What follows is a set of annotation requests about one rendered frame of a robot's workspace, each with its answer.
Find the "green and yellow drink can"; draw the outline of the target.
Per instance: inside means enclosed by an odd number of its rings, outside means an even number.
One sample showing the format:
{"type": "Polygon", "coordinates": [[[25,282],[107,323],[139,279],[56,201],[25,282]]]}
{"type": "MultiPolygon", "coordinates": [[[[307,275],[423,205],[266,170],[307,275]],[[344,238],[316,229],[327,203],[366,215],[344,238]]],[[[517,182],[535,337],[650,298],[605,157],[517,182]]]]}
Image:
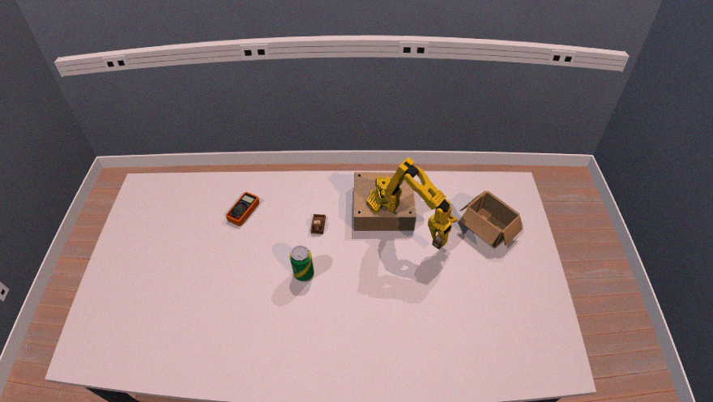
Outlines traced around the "green and yellow drink can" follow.
{"type": "Polygon", "coordinates": [[[297,280],[307,281],[313,277],[314,266],[311,252],[305,246],[295,246],[290,253],[290,261],[297,280]]]}

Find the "orange pocket multimeter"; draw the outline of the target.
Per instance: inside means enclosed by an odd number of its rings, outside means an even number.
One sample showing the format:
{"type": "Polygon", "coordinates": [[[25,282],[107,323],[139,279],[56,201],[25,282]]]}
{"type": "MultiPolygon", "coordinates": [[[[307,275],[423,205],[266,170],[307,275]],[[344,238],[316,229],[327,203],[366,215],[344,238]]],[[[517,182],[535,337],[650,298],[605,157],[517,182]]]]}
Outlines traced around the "orange pocket multimeter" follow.
{"type": "Polygon", "coordinates": [[[237,226],[242,226],[258,205],[258,196],[245,192],[226,214],[227,220],[237,226]]]}

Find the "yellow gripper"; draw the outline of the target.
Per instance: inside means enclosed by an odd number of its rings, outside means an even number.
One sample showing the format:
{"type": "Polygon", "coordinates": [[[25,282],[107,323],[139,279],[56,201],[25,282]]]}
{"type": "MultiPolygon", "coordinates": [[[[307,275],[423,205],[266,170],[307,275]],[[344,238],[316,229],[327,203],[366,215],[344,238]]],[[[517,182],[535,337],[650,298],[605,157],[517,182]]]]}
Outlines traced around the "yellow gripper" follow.
{"type": "Polygon", "coordinates": [[[450,218],[446,221],[446,223],[441,224],[434,220],[434,214],[433,214],[429,218],[429,221],[428,221],[428,226],[429,226],[429,230],[431,232],[432,238],[434,239],[436,237],[436,232],[438,232],[438,236],[442,238],[442,246],[444,246],[447,243],[448,235],[452,228],[451,223],[454,223],[457,220],[458,220],[457,218],[450,215],[450,218]],[[431,229],[432,230],[435,229],[436,231],[432,231],[431,229]]]}

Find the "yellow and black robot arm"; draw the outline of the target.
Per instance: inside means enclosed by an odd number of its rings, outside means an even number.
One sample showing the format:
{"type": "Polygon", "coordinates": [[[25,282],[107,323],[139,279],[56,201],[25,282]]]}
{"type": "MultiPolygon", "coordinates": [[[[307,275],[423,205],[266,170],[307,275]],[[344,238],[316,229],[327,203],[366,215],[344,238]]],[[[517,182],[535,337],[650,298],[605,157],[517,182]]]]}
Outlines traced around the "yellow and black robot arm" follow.
{"type": "Polygon", "coordinates": [[[446,196],[434,186],[423,169],[414,166],[414,163],[415,162],[413,160],[407,158],[398,167],[391,180],[389,178],[377,178],[377,188],[376,190],[370,191],[370,195],[367,198],[367,204],[374,211],[374,213],[378,212],[381,205],[386,207],[390,212],[394,212],[396,207],[399,205],[399,197],[402,193],[402,188],[400,188],[400,186],[403,183],[403,180],[405,180],[407,184],[425,201],[431,210],[434,208],[436,209],[434,220],[441,224],[446,223],[450,217],[452,209],[450,207],[450,201],[445,199],[446,196]],[[421,184],[413,179],[416,175],[421,180],[421,184]]]}

